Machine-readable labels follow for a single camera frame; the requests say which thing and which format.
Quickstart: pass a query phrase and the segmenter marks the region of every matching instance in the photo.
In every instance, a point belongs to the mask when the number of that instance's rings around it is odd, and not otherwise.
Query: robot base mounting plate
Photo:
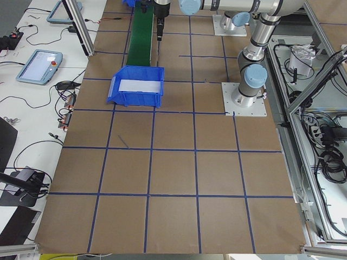
[[[220,23],[224,15],[213,15],[213,28],[215,29],[216,36],[235,36],[235,37],[246,37],[247,31],[245,26],[237,27],[233,31],[226,31],[221,28]]]
[[[232,93],[234,89],[239,87],[239,83],[222,83],[224,110],[227,116],[267,116],[263,99],[257,99],[255,103],[248,108],[242,108],[232,101]]]

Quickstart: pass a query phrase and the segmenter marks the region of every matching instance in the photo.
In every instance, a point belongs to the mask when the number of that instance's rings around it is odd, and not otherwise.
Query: blue plastic bin
[[[159,81],[160,92],[119,91],[121,80]],[[125,66],[112,78],[107,102],[114,101],[124,106],[152,106],[159,108],[164,95],[164,68]]]
[[[140,0],[122,0],[122,3],[123,3],[123,4],[124,4],[124,3],[127,3],[128,6],[134,7],[136,1],[140,1]]]

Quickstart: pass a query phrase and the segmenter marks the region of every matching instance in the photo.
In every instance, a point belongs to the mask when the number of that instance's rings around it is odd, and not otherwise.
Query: green conveyor belt
[[[141,4],[136,2],[131,30],[130,46],[126,64],[150,66],[153,34],[153,6],[143,14]]]

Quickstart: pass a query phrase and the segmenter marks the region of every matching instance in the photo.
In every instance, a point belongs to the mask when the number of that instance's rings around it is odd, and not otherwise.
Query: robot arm
[[[281,16],[294,13],[304,2],[305,0],[179,0],[179,7],[186,15],[193,15],[203,9],[261,13],[249,45],[243,49],[237,60],[241,83],[232,94],[235,104],[250,107],[267,79],[266,69],[257,63],[264,59],[264,50],[275,27],[279,24]],[[164,18],[170,12],[170,0],[154,0],[154,3],[155,15],[158,18],[158,40],[161,41]]]
[[[263,59],[264,49],[280,17],[297,11],[304,2],[305,0],[179,0],[179,7],[186,15],[194,15],[199,10],[260,12],[261,17],[250,44],[243,50],[246,59],[256,62]],[[154,0],[154,10],[158,19],[158,40],[161,41],[164,19],[170,13],[170,0]]]

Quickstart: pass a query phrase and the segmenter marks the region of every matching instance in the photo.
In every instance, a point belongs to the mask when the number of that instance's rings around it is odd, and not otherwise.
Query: white table
[[[84,18],[97,21],[101,18],[104,11],[106,0],[79,0],[82,5],[82,15]],[[51,10],[57,0],[33,0],[30,8],[41,8]],[[30,17],[33,15],[39,17],[35,19]],[[46,21],[48,13],[38,10],[28,10],[23,15],[17,27],[35,24],[38,26],[38,34],[31,37],[29,40],[32,43],[43,43],[57,40],[60,37],[60,32],[63,28],[68,27],[66,24],[50,24]],[[99,25],[92,22],[87,22],[87,28],[90,30],[98,30]],[[60,51],[63,53],[63,61],[53,76],[52,80],[45,86],[21,83],[15,80],[15,77],[22,69],[22,66],[17,64],[3,65],[0,64],[0,100],[11,95],[22,97],[27,100],[32,106],[46,104],[49,101],[49,88],[60,81],[72,80],[80,74],[88,63],[88,58],[84,55],[82,47],[79,43],[76,34],[71,34],[67,30],[62,33],[62,40],[49,44],[31,46],[25,39],[30,34],[36,31],[35,27],[22,28],[24,38],[19,42],[16,50],[10,50],[6,57],[0,57],[1,61],[16,61],[26,63],[27,59],[36,49],[45,49],[52,51]],[[90,32],[92,41],[95,40],[96,33]],[[83,74],[76,80],[81,82]],[[65,132],[58,129],[57,115],[54,110],[55,103],[59,97],[56,90],[52,88],[52,101],[49,105],[38,108],[29,108],[23,100],[7,99],[0,103],[0,116],[8,118],[19,118],[20,122],[15,124],[18,130],[16,145],[9,160],[8,167],[13,166],[14,159],[26,146],[40,140],[53,140],[48,135],[49,132],[57,134],[61,140],[65,139]],[[63,101],[60,100],[57,108],[63,107]],[[16,167],[29,166],[46,171],[51,177],[54,176],[56,165],[61,152],[61,146],[52,142],[44,142],[34,145],[27,149],[18,159]],[[5,173],[10,174],[14,170],[7,169]],[[48,177],[45,177],[45,182],[49,182]],[[34,210],[43,211],[46,203],[45,198],[39,199]],[[4,227],[9,220],[9,216],[13,213],[15,207],[0,207],[0,227]],[[31,239],[35,238],[38,230],[39,221],[36,222],[33,230],[29,234]]]

